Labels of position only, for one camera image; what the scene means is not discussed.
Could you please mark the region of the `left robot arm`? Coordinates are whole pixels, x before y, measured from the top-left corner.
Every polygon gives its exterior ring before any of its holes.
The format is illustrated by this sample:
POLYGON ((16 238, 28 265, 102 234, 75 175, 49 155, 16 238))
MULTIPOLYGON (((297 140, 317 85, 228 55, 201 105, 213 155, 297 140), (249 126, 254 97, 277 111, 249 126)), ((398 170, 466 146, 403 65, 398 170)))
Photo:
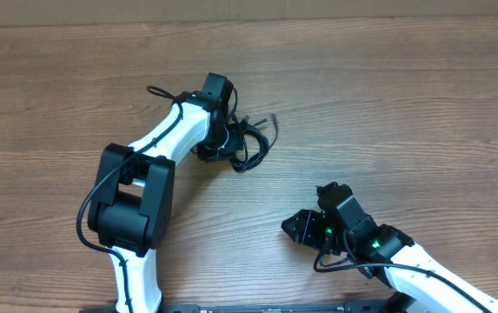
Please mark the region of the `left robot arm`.
POLYGON ((117 299, 110 312, 159 312, 163 294, 156 280, 156 251, 169 227, 176 166, 195 152, 204 162, 230 161, 242 150, 234 120, 236 96, 225 76, 209 73, 200 90, 174 96, 149 86, 148 92, 171 100, 169 114, 145 137, 102 152, 93 189, 77 214, 98 236, 87 247, 110 255, 117 299))

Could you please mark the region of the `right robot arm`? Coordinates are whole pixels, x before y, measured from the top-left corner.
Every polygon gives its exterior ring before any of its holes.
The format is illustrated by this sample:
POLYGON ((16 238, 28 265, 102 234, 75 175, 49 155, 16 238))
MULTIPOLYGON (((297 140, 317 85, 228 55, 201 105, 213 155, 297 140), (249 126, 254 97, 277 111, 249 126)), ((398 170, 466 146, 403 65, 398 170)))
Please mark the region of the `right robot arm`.
POLYGON ((498 312, 498 299, 438 263, 403 231, 377 224, 347 184, 316 188, 319 210, 300 210, 282 222, 295 243, 318 251, 313 269, 332 273, 357 269, 396 290, 392 302, 421 304, 430 312, 498 312))

